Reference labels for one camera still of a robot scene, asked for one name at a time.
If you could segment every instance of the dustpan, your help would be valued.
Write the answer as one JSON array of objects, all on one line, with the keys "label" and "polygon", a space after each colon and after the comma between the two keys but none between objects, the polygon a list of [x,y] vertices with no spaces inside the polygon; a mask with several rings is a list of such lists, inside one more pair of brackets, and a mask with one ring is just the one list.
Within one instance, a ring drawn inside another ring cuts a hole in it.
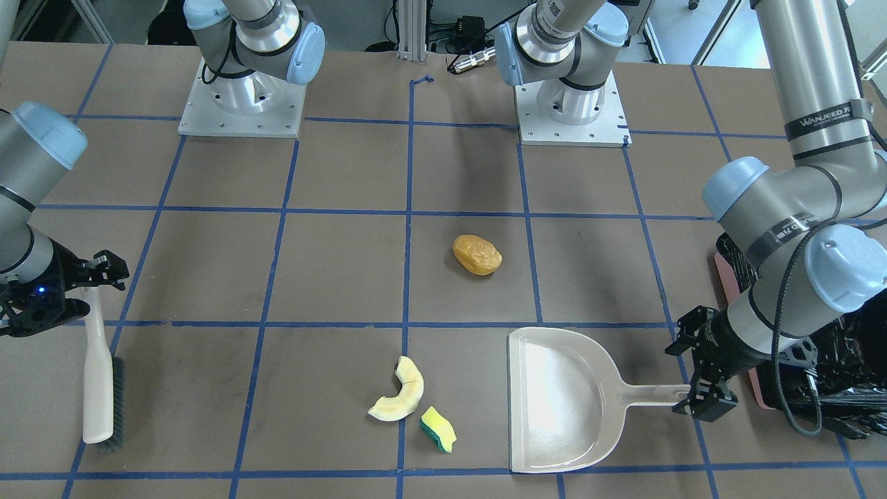
[{"label": "dustpan", "polygon": [[511,469],[520,473],[591,466],[616,447],[628,407],[670,407],[690,390],[627,384],[603,346],[566,329],[517,329],[508,365]]}]

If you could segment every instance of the brush handle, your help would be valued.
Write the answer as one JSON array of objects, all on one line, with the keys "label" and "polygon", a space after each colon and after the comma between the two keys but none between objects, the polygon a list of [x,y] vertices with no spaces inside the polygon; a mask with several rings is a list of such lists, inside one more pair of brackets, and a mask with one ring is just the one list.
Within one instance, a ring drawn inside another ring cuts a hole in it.
[{"label": "brush handle", "polygon": [[83,288],[86,316],[86,362],[83,366],[83,441],[108,440],[114,434],[114,369],[105,340],[105,321],[98,288]]}]

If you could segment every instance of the black cable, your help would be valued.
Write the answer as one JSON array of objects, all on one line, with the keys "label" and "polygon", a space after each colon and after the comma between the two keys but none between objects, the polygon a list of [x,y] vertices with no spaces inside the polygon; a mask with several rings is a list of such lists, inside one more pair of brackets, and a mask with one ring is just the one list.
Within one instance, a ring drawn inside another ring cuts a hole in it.
[{"label": "black cable", "polygon": [[785,267],[785,273],[782,275],[782,282],[780,283],[779,288],[779,297],[776,299],[776,315],[773,318],[773,341],[770,345],[770,361],[773,364],[773,380],[776,383],[776,399],[779,402],[780,409],[782,409],[782,414],[785,415],[786,420],[789,422],[789,426],[791,426],[796,432],[808,437],[815,437],[816,435],[819,435],[820,432],[822,432],[822,405],[820,404],[820,397],[816,390],[816,387],[811,386],[810,393],[808,395],[810,397],[810,402],[813,404],[813,409],[816,413],[816,423],[812,430],[806,430],[797,423],[794,415],[792,415],[791,413],[789,403],[785,400],[785,393],[782,392],[782,381],[780,379],[779,372],[779,338],[782,326],[782,307],[785,304],[785,296],[789,288],[791,273],[794,271],[795,265],[797,265],[797,261],[801,257],[803,249],[807,246],[807,243],[810,242],[814,235],[818,234],[819,231],[826,228],[827,226],[833,225],[834,223],[835,220],[833,218],[830,218],[817,225],[816,227],[811,229],[810,232],[808,232],[804,236],[804,238],[801,239],[801,242],[799,242],[795,247],[795,250],[792,252],[791,257],[789,258],[789,262]]},{"label": "black cable", "polygon": [[209,81],[207,81],[207,62],[205,60],[203,61],[203,68],[200,70],[200,80],[203,82],[203,84],[212,84],[219,77],[219,75],[222,74],[222,69],[224,68],[224,65],[228,62],[228,57],[234,52],[234,44],[236,44],[237,40],[236,28],[237,24],[232,20],[231,31],[228,34],[228,48],[224,51],[222,63],[219,64],[218,71],[215,71],[212,68],[209,70],[209,72],[213,74],[213,77]]},{"label": "black cable", "polygon": [[392,12],[394,12],[394,5],[391,5],[389,13],[385,14],[385,20],[382,22],[382,31],[385,32],[385,39],[391,43],[394,43],[394,40],[392,40],[391,37],[388,36],[388,18],[391,17]]},{"label": "black cable", "polygon": [[441,29],[435,29],[434,31],[429,31],[429,32],[428,32],[428,35],[429,35],[429,36],[431,36],[431,35],[436,35],[437,33],[443,33],[444,31],[456,31],[456,28],[453,27],[453,28],[441,28]]},{"label": "black cable", "polygon": [[[850,20],[847,19],[847,4],[844,3],[844,0],[837,0],[837,11],[841,17],[841,28],[844,30],[844,38],[847,39],[847,49],[850,51],[850,62],[853,65],[853,75],[856,77],[856,90],[860,93],[860,98],[863,98],[865,96],[862,93],[862,75],[860,74],[860,64],[858,62],[859,57],[856,53],[856,44],[853,42],[853,33],[850,30]],[[867,124],[868,133],[872,136],[875,142],[881,146],[881,149],[887,151],[887,143],[884,143],[884,139],[881,137],[881,134],[878,133],[878,130],[875,129],[875,125],[872,124],[872,122],[867,122]],[[868,231],[884,225],[887,225],[887,218],[875,222],[874,224],[857,226],[856,228],[860,231]]]},{"label": "black cable", "polygon": [[519,11],[517,11],[517,12],[511,14],[510,16],[508,16],[508,17],[504,18],[503,20],[497,22],[496,24],[492,25],[492,27],[490,27],[489,29],[487,29],[487,30],[485,30],[485,31],[483,32],[483,35],[478,36],[477,38],[475,38],[474,40],[472,40],[471,42],[469,42],[468,44],[466,44],[465,47],[462,48],[462,50],[456,52],[456,57],[454,57],[454,58],[452,59],[452,62],[450,62],[450,64],[447,65],[446,70],[447,70],[448,72],[452,73],[452,69],[453,69],[454,66],[456,66],[456,61],[459,60],[459,56],[460,56],[460,55],[465,55],[468,51],[471,50],[471,47],[474,46],[474,44],[476,44],[479,40],[483,40],[484,38],[486,38],[486,36],[487,36],[487,35],[488,35],[493,29],[496,29],[496,28],[499,27],[499,25],[505,24],[505,23],[507,23],[508,21],[514,19],[515,17],[517,17],[518,15],[520,15],[521,12],[524,11],[524,9],[526,9],[526,7],[522,7],[521,10],[519,10]]},{"label": "black cable", "polygon": [[397,22],[397,0],[391,0],[391,11],[394,13],[395,43],[400,45],[400,23]]}]

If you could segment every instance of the green scouring pad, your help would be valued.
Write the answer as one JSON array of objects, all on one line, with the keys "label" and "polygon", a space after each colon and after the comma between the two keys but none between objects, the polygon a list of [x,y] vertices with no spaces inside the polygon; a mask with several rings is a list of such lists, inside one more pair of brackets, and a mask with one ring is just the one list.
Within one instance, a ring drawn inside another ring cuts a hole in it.
[{"label": "green scouring pad", "polygon": [[419,420],[419,426],[437,444],[441,452],[452,452],[452,442],[456,441],[456,432],[452,429],[452,424],[441,416],[434,406],[425,411]]}]

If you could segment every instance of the metal mounting plate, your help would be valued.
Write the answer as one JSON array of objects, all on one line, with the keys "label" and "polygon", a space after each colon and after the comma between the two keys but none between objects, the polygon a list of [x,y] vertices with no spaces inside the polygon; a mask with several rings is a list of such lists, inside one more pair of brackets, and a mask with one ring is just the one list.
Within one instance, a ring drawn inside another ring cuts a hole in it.
[{"label": "metal mounting plate", "polygon": [[622,100],[611,72],[604,83],[606,105],[596,120],[587,125],[556,122],[539,109],[536,95],[542,82],[514,87],[517,121],[521,125],[521,142],[531,146],[622,147],[632,144]]},{"label": "metal mounting plate", "polygon": [[215,103],[215,97],[200,79],[203,61],[197,69],[191,94],[178,124],[180,135],[202,137],[267,137],[295,139],[302,123],[305,87],[284,83],[274,96],[277,105],[259,114],[235,115]]}]

